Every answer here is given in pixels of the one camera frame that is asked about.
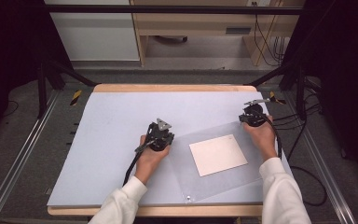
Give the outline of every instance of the desk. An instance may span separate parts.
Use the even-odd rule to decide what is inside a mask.
[[[96,106],[92,101],[93,94],[95,96],[103,96],[99,93],[112,92],[116,97],[115,101],[106,102],[106,104],[99,105],[102,111],[90,110],[92,106]],[[128,97],[126,93],[144,92],[143,99],[139,99],[140,94],[136,95],[138,98],[131,98],[126,104],[121,105],[120,108],[112,106],[114,104],[121,104],[120,98]],[[167,104],[154,104],[156,101],[152,96],[163,96],[173,94],[175,96],[191,95],[210,96],[210,92],[220,92],[226,98],[215,99],[216,102],[227,104],[227,108],[220,108],[211,101],[197,101],[200,98],[192,97],[189,102],[184,102],[180,97],[171,99]],[[53,216],[93,216],[98,212],[104,197],[107,196],[113,189],[119,188],[124,178],[125,171],[131,163],[133,158],[132,149],[137,146],[133,143],[139,139],[141,134],[145,134],[150,121],[155,121],[156,111],[161,119],[167,118],[171,111],[177,110],[177,114],[171,115],[165,121],[172,125],[172,131],[175,133],[175,138],[181,135],[194,132],[195,128],[191,127],[190,123],[194,123],[193,119],[196,115],[190,117],[183,111],[187,111],[186,105],[191,104],[193,110],[196,112],[202,108],[202,113],[199,116],[212,118],[214,115],[221,116],[228,114],[228,116],[221,116],[221,119],[212,119],[208,123],[201,123],[201,129],[205,127],[216,127],[217,124],[238,121],[238,115],[241,109],[244,108],[246,99],[261,97],[261,94],[255,91],[254,87],[246,86],[202,86],[202,85],[99,85],[95,88],[86,105],[85,113],[80,122],[79,129],[76,133],[74,143],[68,154],[65,165],[62,168],[62,173],[57,181],[57,184],[51,194],[48,202],[48,212]],[[138,104],[142,100],[146,105]],[[109,113],[115,115],[117,111],[134,113],[133,108],[143,108],[135,110],[136,113],[142,116],[131,116],[133,120],[128,122],[122,117],[112,116],[107,122],[99,123],[97,120],[84,120],[89,118],[90,113],[95,112],[98,116],[104,116],[103,107],[109,107]],[[111,126],[112,123],[125,123],[128,127]],[[112,128],[112,135],[110,133],[98,133],[102,128],[96,129],[96,126],[108,125]],[[139,129],[139,132],[128,132],[127,129]],[[120,138],[117,141],[116,134],[125,133],[125,139]],[[282,158],[286,171],[291,174],[285,157]],[[106,167],[106,169],[94,168],[94,166]],[[213,195],[212,197],[199,200],[195,203],[183,202],[183,195],[175,179],[170,160],[163,160],[156,171],[155,175],[148,182],[148,192],[140,201],[140,208],[138,210],[138,217],[259,217],[262,210],[262,181],[261,179],[255,182],[240,186],[238,188],[230,189],[225,192]]]
[[[249,7],[251,0],[130,0],[139,6],[223,6]],[[305,0],[256,1],[268,3],[264,7],[302,7]],[[150,35],[242,35],[254,65],[259,65],[266,41],[256,30],[255,15],[199,15],[199,14],[132,14],[141,64],[145,64],[147,40]],[[259,28],[269,42],[272,36],[291,37],[298,16],[259,15]]]

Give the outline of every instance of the black handheld device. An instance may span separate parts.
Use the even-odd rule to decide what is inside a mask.
[[[174,134],[170,133],[171,127],[172,126],[169,123],[165,122],[162,119],[157,119],[157,123],[152,122],[149,125],[144,143],[135,149],[135,158],[133,159],[129,169],[127,170],[123,186],[129,180],[132,168],[135,166],[135,163],[138,161],[138,159],[141,157],[142,153],[147,147],[150,147],[154,151],[162,151],[167,145],[170,145],[172,143]]]
[[[246,103],[248,105],[243,109],[243,114],[239,115],[240,122],[245,122],[252,127],[258,127],[266,122],[266,114],[263,113],[263,107],[259,103],[269,102],[269,99],[265,100],[253,100]]]

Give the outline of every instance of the transparent plastic sheet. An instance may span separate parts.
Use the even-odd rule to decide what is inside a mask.
[[[234,135],[248,163],[215,174],[200,176],[189,145],[228,134]],[[261,178],[258,169],[263,162],[262,157],[252,143],[250,135],[239,122],[175,138],[169,158],[185,203],[194,203]]]

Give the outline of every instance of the floor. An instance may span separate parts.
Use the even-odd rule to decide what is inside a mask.
[[[269,63],[274,60],[266,54]],[[275,66],[262,63],[253,66],[240,37],[190,37],[183,43],[176,39],[154,37],[150,39],[145,66],[138,63],[74,63],[77,71],[97,82],[105,83],[202,83],[202,84],[244,84],[265,75]],[[56,93],[57,103],[48,117],[43,131],[29,154],[21,172],[15,176],[13,186],[2,186],[11,166],[24,148],[29,133],[37,122],[37,83],[30,82],[10,93],[9,107],[0,122],[0,187],[6,187],[0,206],[0,223],[86,223],[85,217],[52,217],[47,213],[46,203],[51,189],[65,161],[74,138],[76,125],[92,88],[86,87],[70,77],[64,76],[67,85]],[[269,97],[271,91],[286,105],[269,104],[268,112],[274,118],[292,115],[289,105],[295,95],[293,91],[280,91],[280,78],[275,77],[258,89]],[[82,90],[76,105],[70,105],[75,91]],[[317,105],[318,98],[306,91],[307,107]],[[337,212],[337,193],[329,191],[329,198],[320,206],[306,205],[312,223],[358,223],[358,165],[356,161],[341,158],[337,140],[329,124],[316,106],[308,116],[307,130],[296,145],[290,164],[299,166],[319,176],[318,165],[312,157],[310,146],[317,148],[334,177],[339,193],[350,208],[350,218],[343,220]],[[299,134],[296,120],[282,126],[280,136],[283,150],[290,148]],[[324,196],[321,185],[310,175],[293,169],[301,188],[304,201],[319,203]],[[258,223],[258,219],[243,218],[242,223]]]

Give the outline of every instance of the cable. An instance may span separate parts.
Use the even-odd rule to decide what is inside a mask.
[[[302,128],[301,128],[301,131],[300,131],[300,133],[298,134],[298,136],[297,136],[297,138],[296,138],[296,141],[293,143],[293,145],[292,145],[292,148],[290,149],[290,151],[289,151],[289,154],[288,154],[288,156],[287,156],[287,161],[290,161],[290,158],[292,157],[292,154],[293,154],[293,151],[295,150],[295,147],[296,147],[296,145],[297,145],[297,143],[298,143],[298,140],[300,139],[300,136],[301,136],[301,134],[304,132],[304,129],[305,129],[305,126],[307,125],[307,119],[305,119],[304,120],[304,123],[303,123],[303,126],[302,126]]]
[[[294,129],[296,129],[296,128],[298,128],[298,127],[302,127],[302,126],[303,126],[303,124],[298,124],[297,126],[294,126],[294,127],[290,127],[290,128],[279,128],[279,129],[277,129],[277,130],[280,130],[280,131],[294,130]]]
[[[257,7],[257,2],[252,2],[252,6],[253,6],[253,7]],[[281,40],[281,48],[280,48],[280,50],[279,50],[278,56],[276,56],[275,54],[272,53],[271,49],[269,48],[269,43],[268,43],[267,39],[264,37],[263,32],[261,31],[260,25],[259,25],[259,23],[258,23],[257,14],[255,14],[255,29],[254,29],[254,33],[256,33],[257,28],[258,28],[259,33],[261,34],[261,36],[262,36],[262,38],[263,38],[263,40],[264,40],[264,43],[265,43],[266,46],[267,46],[267,49],[268,49],[268,51],[269,51],[269,54],[271,55],[272,59],[274,59],[274,61],[277,62],[278,64],[271,64],[271,63],[268,63],[268,62],[267,62],[267,60],[266,60],[266,58],[265,58],[265,56],[264,56],[263,51],[260,49],[260,47],[259,47],[258,44],[257,44],[256,38],[255,38],[256,34],[255,34],[255,36],[254,36],[254,38],[255,38],[255,45],[256,45],[256,47],[258,48],[258,50],[260,51],[260,54],[261,54],[261,56],[262,56],[264,62],[265,62],[266,64],[270,65],[270,66],[280,66],[280,65],[282,64],[282,60],[283,60],[282,56],[283,56],[284,37],[281,37],[281,39],[282,39],[282,40]],[[276,51],[276,46],[278,45],[277,37],[275,38],[275,41],[276,41],[276,42],[274,43],[274,53],[275,53],[275,51]]]
[[[316,108],[316,107],[318,107],[318,106],[320,106],[320,104],[313,105],[313,106],[309,107],[308,109],[306,109],[306,111],[309,111],[309,110],[311,110],[311,109],[313,109],[313,108]],[[274,121],[284,120],[284,119],[290,119],[290,118],[292,118],[292,117],[298,117],[298,114],[295,113],[295,114],[293,114],[293,115],[289,115],[289,116],[286,116],[286,117],[277,118],[277,119],[274,119]]]
[[[257,14],[255,14],[255,31],[256,31],[257,27],[259,27],[259,26],[258,26],[258,21],[257,21]],[[268,64],[269,66],[278,66],[277,64],[270,64],[270,63],[267,62],[266,58],[264,57],[263,51],[260,49],[260,47],[258,47],[258,44],[257,44],[257,40],[256,40],[256,39],[255,39],[255,46],[256,46],[256,47],[258,48],[258,50],[260,51],[261,57],[263,58],[263,60],[264,60],[264,62],[265,62],[266,64]]]
[[[321,206],[322,204],[324,204],[326,201],[327,201],[327,190],[326,190],[326,187],[324,186],[324,184],[322,183],[322,181],[316,176],[314,175],[313,173],[309,172],[308,170],[304,169],[304,168],[301,168],[301,167],[298,167],[298,166],[290,166],[290,168],[292,169],[297,169],[297,170],[300,170],[310,176],[312,176],[316,181],[319,182],[319,184],[321,185],[323,191],[324,191],[324,198],[322,199],[322,201],[320,203],[310,203],[310,202],[307,202],[305,200],[303,200],[303,203],[307,204],[307,205],[310,205],[310,206]]]
[[[296,120],[297,120],[297,118],[292,119],[292,120],[290,120],[290,121],[287,121],[287,122],[285,122],[285,123],[274,124],[274,126],[275,126],[275,127],[277,127],[277,126],[283,126],[283,125],[286,125],[286,124],[289,124],[289,123],[293,123],[293,122],[295,122]]]
[[[137,161],[139,160],[139,158],[141,157],[142,153],[143,153],[143,151],[140,151],[140,152],[137,152],[137,153],[135,154],[135,158],[133,158],[132,163],[131,163],[129,169],[128,169],[127,172],[126,172],[126,176],[125,176],[125,178],[124,178],[123,186],[124,186],[125,184],[127,184],[127,182],[129,181],[131,171],[132,171],[133,167],[135,166],[136,162],[137,162]]]
[[[15,101],[8,101],[9,103],[14,103],[16,105],[16,108],[14,108],[12,111],[10,111],[9,113],[3,115],[2,117],[7,117],[11,114],[13,114],[18,108],[19,108],[19,103],[15,102]]]

